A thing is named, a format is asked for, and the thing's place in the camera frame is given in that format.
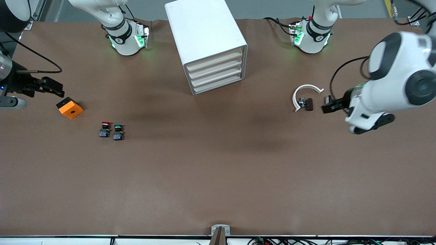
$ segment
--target robotic arm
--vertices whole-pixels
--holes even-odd
[[[315,54],[320,52],[330,37],[330,31],[338,18],[335,5],[359,5],[366,0],[312,0],[313,15],[311,19],[302,20],[297,27],[291,28],[292,43],[303,52]]]
[[[127,0],[69,0],[71,5],[97,18],[109,34],[112,46],[121,55],[133,55],[146,48],[149,27],[127,20],[118,8]]]
[[[436,2],[419,0],[431,13]],[[324,113],[349,109],[350,131],[362,134],[394,121],[387,111],[421,107],[436,96],[436,36],[392,33],[369,56],[370,80],[345,92],[343,98],[322,106]]]

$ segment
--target cable connector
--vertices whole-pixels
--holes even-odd
[[[397,7],[395,6],[395,3],[391,4],[391,14],[392,14],[392,18],[394,18],[394,21],[397,22],[398,21],[398,10],[397,10]]]

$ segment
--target black round joint cover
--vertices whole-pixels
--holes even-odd
[[[436,74],[421,70],[413,73],[406,82],[405,93],[412,105],[424,105],[436,96]]]
[[[29,24],[30,21],[30,12],[29,18],[26,21],[22,21],[17,18],[7,6],[5,0],[0,0],[0,31],[1,32],[12,32],[17,33],[22,30]]]

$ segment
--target brown tabletop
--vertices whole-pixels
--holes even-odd
[[[418,29],[341,19],[307,55],[270,21],[237,22],[246,79],[198,96],[167,21],[153,22],[149,49],[132,57],[111,48],[100,23],[25,31],[85,111],[70,120],[61,98],[40,93],[25,110],[1,111],[0,234],[198,235],[217,223],[237,235],[435,234],[436,103],[360,136],[343,113],[320,109],[342,63]],[[14,60],[54,69],[21,47]],[[359,65],[338,74],[338,95],[364,82]],[[307,83],[327,90],[300,92],[315,110],[293,112],[292,93]],[[99,138],[104,120],[125,125],[126,139]]]

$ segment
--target white c-shaped handle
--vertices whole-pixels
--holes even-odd
[[[301,109],[301,106],[300,106],[300,105],[298,104],[298,102],[297,102],[297,98],[296,98],[296,96],[297,96],[297,92],[298,92],[298,90],[300,90],[300,89],[302,89],[302,88],[310,88],[310,89],[313,89],[313,90],[315,90],[316,92],[318,92],[318,94],[321,93],[322,91],[324,91],[324,89],[320,89],[320,88],[318,88],[317,86],[315,86],[315,85],[311,85],[311,84],[305,84],[305,85],[301,85],[300,87],[298,87],[298,88],[295,90],[294,95],[292,96],[292,102],[294,103],[294,106],[295,106],[295,112],[297,112],[299,109]]]

